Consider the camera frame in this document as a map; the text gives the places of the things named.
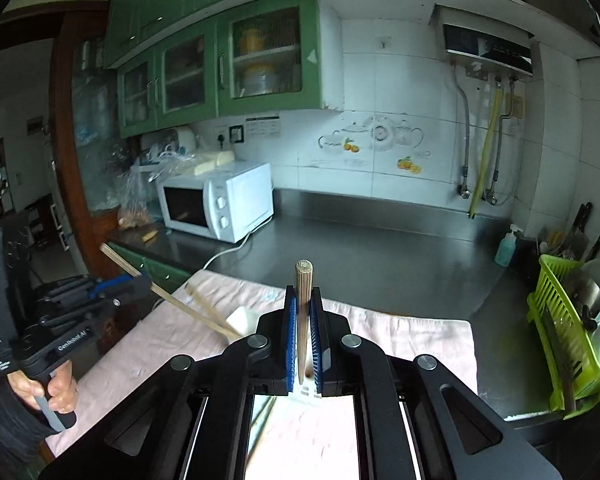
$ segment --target wooden dowel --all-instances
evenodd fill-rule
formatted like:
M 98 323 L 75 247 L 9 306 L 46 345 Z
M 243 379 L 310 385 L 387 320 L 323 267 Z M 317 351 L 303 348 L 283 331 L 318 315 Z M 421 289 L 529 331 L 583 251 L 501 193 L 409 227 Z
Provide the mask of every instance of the wooden dowel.
M 109 257 L 114 263 L 116 263 L 124 271 L 128 272 L 131 276 L 135 277 L 135 276 L 140 276 L 142 274 L 139 270 L 137 270 L 134 266 L 132 266 L 128 261 L 126 261 L 122 256 L 120 256 L 116 251 L 114 251 L 107 244 L 102 244 L 100 246 L 100 250 L 102 251 L 102 253 L 105 256 Z M 151 290 L 154 291 L 158 296 L 163 298 L 165 301 L 168 301 L 173 306 L 176 306 L 177 308 L 179 308 L 181 311 L 183 311 L 188 316 L 191 316 L 196 321 L 199 321 L 200 323 L 207 325 L 212 330 L 215 330 L 216 332 L 219 332 L 219 333 L 227 336 L 229 338 L 229 341 L 233 341 L 235 339 L 240 338 L 240 336 L 237 335 L 237 333 L 234 330 L 227 330 L 225 327 L 219 326 L 218 324 L 214 323 L 210 319 L 207 319 L 202 314 L 199 314 L 198 312 L 193 310 L 191 307 L 182 303 L 178 298 L 175 298 L 174 296 L 169 294 L 166 290 L 164 290 L 160 286 L 156 285 L 155 283 L 151 284 Z
M 304 381 L 306 340 L 309 333 L 309 304 L 314 282 L 314 266 L 308 260 L 296 262 L 296 294 L 298 295 L 298 381 Z

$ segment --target yellow hose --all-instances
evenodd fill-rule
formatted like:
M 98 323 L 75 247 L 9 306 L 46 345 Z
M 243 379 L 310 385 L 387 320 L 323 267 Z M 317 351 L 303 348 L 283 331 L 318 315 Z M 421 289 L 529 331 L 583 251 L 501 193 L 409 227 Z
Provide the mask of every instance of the yellow hose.
M 487 136 L 484 138 L 484 146 L 482 147 L 482 155 L 480 156 L 480 173 L 478 174 L 478 183 L 475 186 L 474 195 L 471 197 L 471 206 L 469 207 L 469 218 L 475 217 L 475 210 L 478 209 L 478 204 L 482 200 L 484 192 L 484 181 L 489 170 L 489 162 L 491 160 L 491 138 L 493 131 L 496 129 L 498 122 L 498 113 L 500 110 L 500 100 L 502 98 L 502 87 L 496 88 L 496 95 L 493 98 L 493 106 L 491 107 L 491 119 L 489 120 L 489 129 Z

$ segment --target person's hand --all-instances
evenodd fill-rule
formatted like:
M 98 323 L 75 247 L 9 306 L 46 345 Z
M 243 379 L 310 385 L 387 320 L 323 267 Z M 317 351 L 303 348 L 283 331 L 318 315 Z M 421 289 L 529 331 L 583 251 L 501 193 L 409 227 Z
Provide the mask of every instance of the person's hand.
M 45 389 L 42 384 L 32 381 L 21 371 L 7 375 L 7 379 L 11 389 L 27 406 L 34 410 L 40 409 L 34 397 L 44 397 Z M 56 368 L 56 374 L 49 381 L 46 389 L 51 396 L 50 410 L 58 413 L 70 413 L 75 409 L 75 405 L 78 403 L 78 389 L 72 376 L 71 361 Z

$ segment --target stainless steel countertop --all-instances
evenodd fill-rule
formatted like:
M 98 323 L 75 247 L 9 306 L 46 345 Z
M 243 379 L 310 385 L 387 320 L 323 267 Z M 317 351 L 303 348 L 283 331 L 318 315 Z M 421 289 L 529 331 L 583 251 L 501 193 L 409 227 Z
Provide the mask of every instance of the stainless steel countertop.
M 230 247 L 164 228 L 149 244 L 138 232 L 115 232 L 112 241 L 190 272 Z M 493 262 L 495 250 L 487 243 L 278 215 L 209 269 L 283 288 L 294 282 L 295 262 L 305 258 L 325 298 L 401 316 L 468 320 L 480 396 L 502 416 L 544 411 L 550 380 L 538 334 L 525 320 L 529 288 Z

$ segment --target food package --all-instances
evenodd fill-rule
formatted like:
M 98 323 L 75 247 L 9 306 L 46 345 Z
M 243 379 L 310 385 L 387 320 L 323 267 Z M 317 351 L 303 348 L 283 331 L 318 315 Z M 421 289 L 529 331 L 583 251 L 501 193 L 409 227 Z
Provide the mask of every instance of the food package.
M 118 227 L 124 230 L 150 224 L 153 220 L 147 208 L 148 189 L 142 173 L 129 171 L 120 179 Z

